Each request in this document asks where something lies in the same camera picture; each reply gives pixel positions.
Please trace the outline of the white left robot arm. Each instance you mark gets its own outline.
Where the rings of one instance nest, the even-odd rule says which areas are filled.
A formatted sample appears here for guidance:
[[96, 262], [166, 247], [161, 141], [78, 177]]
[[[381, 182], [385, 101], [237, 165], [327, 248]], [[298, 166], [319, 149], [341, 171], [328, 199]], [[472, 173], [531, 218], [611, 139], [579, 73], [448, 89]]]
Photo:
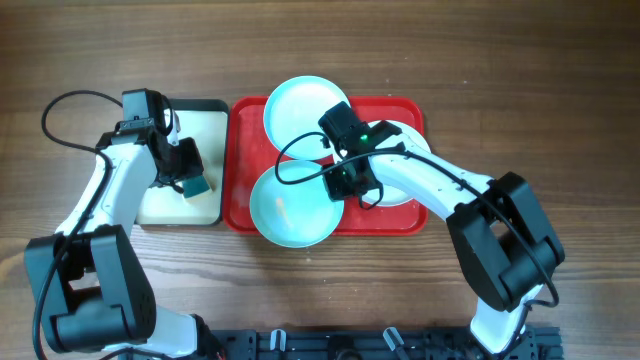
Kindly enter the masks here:
[[194, 140], [172, 144], [157, 130], [111, 132], [92, 151], [96, 168], [74, 211], [25, 249], [37, 358], [45, 346], [107, 357], [196, 354], [197, 318], [157, 306], [129, 239], [148, 188], [163, 184], [164, 174], [201, 174]]

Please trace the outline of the green yellow sponge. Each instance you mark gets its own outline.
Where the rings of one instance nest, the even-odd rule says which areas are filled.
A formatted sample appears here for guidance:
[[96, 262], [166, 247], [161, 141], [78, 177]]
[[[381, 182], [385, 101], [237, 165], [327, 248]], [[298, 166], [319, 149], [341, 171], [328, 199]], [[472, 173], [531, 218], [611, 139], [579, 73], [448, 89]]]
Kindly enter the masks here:
[[196, 196], [203, 195], [211, 190], [211, 187], [204, 175], [186, 179], [181, 182], [181, 186], [184, 190], [183, 197], [185, 199], [191, 199]]

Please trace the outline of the black soapy water tray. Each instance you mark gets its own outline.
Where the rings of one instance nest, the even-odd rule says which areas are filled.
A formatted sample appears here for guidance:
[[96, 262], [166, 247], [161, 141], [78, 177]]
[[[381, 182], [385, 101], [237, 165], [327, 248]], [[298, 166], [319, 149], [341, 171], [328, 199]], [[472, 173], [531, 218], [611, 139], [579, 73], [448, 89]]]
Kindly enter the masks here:
[[203, 163], [203, 174], [211, 190], [191, 199], [171, 187], [146, 191], [136, 223], [139, 225], [217, 224], [222, 218], [223, 177], [228, 138], [229, 108], [221, 100], [173, 99], [174, 119], [179, 124], [177, 138], [195, 140]]

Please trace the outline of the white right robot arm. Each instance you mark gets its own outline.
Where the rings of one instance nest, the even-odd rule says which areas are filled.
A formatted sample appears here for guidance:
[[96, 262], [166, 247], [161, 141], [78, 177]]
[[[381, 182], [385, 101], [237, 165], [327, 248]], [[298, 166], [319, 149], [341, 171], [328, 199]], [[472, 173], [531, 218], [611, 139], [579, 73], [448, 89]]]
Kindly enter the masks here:
[[565, 251], [529, 184], [508, 172], [498, 179], [461, 169], [432, 154], [388, 121], [319, 126], [339, 162], [325, 180], [331, 197], [394, 187], [446, 222], [465, 280], [478, 296], [470, 330], [501, 359], [518, 346], [525, 319], [542, 305], [541, 288]]

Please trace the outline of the light blue plate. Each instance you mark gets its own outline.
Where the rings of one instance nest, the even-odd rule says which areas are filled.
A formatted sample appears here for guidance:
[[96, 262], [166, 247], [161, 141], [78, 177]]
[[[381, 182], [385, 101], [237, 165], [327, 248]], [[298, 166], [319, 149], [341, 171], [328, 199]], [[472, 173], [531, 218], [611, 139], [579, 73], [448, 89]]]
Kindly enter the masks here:
[[318, 76], [298, 76], [280, 84], [268, 97], [263, 112], [267, 137], [279, 150], [295, 138], [321, 132], [320, 118], [335, 105], [350, 102], [331, 81]]
[[290, 160], [259, 177], [250, 195], [249, 209], [261, 235], [279, 246], [305, 248], [334, 232], [342, 219], [344, 203], [329, 198], [322, 178], [295, 185], [283, 183], [320, 170], [317, 163]]

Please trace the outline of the red serving tray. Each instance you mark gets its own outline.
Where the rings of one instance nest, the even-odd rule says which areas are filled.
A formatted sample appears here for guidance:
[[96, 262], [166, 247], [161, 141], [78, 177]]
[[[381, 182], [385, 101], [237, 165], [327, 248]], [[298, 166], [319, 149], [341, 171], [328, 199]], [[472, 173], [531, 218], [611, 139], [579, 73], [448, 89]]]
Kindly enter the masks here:
[[[222, 217], [241, 234], [256, 235], [249, 210], [250, 194], [258, 178], [275, 164], [277, 149], [263, 125], [267, 98], [251, 96], [239, 100], [229, 121], [223, 180]], [[418, 105], [404, 97], [353, 96], [349, 99], [363, 121], [395, 120], [424, 133], [424, 118]], [[356, 200], [345, 202], [343, 218], [334, 231], [338, 236], [409, 236], [428, 222], [428, 210], [415, 200], [396, 207], [378, 206], [365, 211]]]

